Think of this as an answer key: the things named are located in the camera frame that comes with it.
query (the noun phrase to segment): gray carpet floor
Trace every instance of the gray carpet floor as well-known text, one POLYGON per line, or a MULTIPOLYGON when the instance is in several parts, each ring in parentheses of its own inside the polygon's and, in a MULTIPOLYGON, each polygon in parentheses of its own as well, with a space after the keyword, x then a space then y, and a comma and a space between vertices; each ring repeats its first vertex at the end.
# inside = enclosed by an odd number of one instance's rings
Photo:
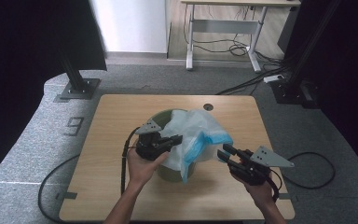
MULTIPOLYGON (((62 74, 46 83, 39 108, 0 165, 0 223, 54 223, 37 206, 40 185, 51 170, 81 152, 103 94, 209 95, 255 77, 249 65, 210 64, 188 72, 180 62, 157 61, 154 64, 116 61, 108 65, 107 72, 81 71, 83 77, 101 79, 91 100, 56 103, 55 98, 68 78, 62 74), (68 125, 71 118, 83 118, 78 133, 68 125)), ((235 94, 249 94, 252 89, 235 94)), ((289 223, 358 223, 358 157, 339 131, 319 109, 276 104, 268 84, 260 83, 253 96, 277 153, 288 158, 300 152, 318 152, 337 170, 334 181, 322 189, 302 189, 286 182, 296 211, 296 217, 289 223)), ((332 174, 326 161, 313 155, 296 158, 294 162, 296 169, 283 169, 282 173, 302 185, 321 184, 332 174)), ((76 160, 65 164, 43 190, 41 202, 52 217, 58 217, 62 195, 75 167, 76 160)))

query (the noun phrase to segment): white plastic bag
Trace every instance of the white plastic bag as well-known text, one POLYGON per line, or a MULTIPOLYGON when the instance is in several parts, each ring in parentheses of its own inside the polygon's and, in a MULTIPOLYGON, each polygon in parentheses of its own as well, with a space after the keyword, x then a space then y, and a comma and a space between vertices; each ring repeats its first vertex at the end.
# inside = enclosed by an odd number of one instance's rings
POLYGON ((233 144, 232 138, 222 126, 205 110, 173 110, 171 121, 161 137, 182 135, 182 144, 171 149, 170 156, 162 165, 181 171, 182 180, 187 182, 188 166, 192 162, 217 159, 218 147, 233 144))

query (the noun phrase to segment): white desk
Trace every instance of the white desk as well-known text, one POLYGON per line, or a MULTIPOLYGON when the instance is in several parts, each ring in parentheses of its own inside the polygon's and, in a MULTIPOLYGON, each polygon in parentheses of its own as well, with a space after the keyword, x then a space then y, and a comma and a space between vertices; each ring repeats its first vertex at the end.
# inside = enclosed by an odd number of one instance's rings
POLYGON ((188 28, 188 45, 186 56, 186 69, 193 69, 193 33, 222 33, 222 34, 247 34, 255 35, 250 47, 247 47, 248 55, 255 72, 260 72, 260 65, 255 57, 255 46, 263 27, 268 7, 298 7, 299 0, 182 0, 184 4, 191 5, 190 21, 188 28), (258 21, 219 21, 219 20, 196 20, 194 19, 195 5, 216 6, 253 6, 263 7, 258 21))

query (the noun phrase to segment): wooden table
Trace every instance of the wooden table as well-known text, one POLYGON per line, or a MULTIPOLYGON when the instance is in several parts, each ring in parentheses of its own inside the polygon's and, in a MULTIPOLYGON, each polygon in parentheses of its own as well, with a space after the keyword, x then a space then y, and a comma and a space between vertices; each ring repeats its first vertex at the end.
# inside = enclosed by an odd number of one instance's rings
POLYGON ((254 35, 252 42, 247 47, 247 54, 251 60, 255 72, 261 72, 261 68, 255 57, 255 46, 263 27, 268 7, 299 7, 299 0, 181 0, 182 3, 191 5, 188 26, 188 44, 186 55, 186 69, 193 69, 193 33, 220 33, 220 34, 247 34, 254 35), (196 20, 194 17, 195 5, 216 6, 251 6, 263 7, 258 21, 219 21, 196 20))
MULTIPOLYGON (((253 151, 259 146, 271 148, 251 96, 104 95, 68 189, 76 198, 63 201, 60 218, 104 220, 120 197, 121 153, 130 132, 159 111, 202 109, 205 104, 213 105, 210 113, 231 135, 234 147, 253 151)), ((279 183, 276 176, 273 180, 279 183)), ((281 193, 287 193, 284 184, 281 193)), ((280 199, 277 205, 285 218, 294 217, 290 199, 280 199)), ((187 184, 167 182, 155 173, 139 195, 132 215, 132 220, 262 218, 243 184, 232 178, 227 165, 220 161, 198 163, 187 184)))

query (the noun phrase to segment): human hand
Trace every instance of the human hand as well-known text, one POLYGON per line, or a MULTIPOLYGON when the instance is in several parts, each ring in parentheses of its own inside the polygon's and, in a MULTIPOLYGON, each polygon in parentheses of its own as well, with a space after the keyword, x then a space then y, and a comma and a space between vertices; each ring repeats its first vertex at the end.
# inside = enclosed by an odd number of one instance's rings
POLYGON ((134 185, 137 188, 142 188, 147 183, 147 181, 151 179, 157 167, 168 158, 169 153, 162 153, 154 161, 145 160, 140 157, 138 153, 136 153, 135 148, 137 142, 138 140, 135 141, 132 148, 130 148, 127 153, 130 173, 129 185, 134 185))
POLYGON ((235 175, 232 176, 245 186, 246 190, 252 196, 255 201, 255 205, 258 208, 274 204, 274 201, 272 200, 272 188, 269 185, 269 182, 266 181, 262 185, 251 186, 245 181, 241 180, 239 177, 235 175))

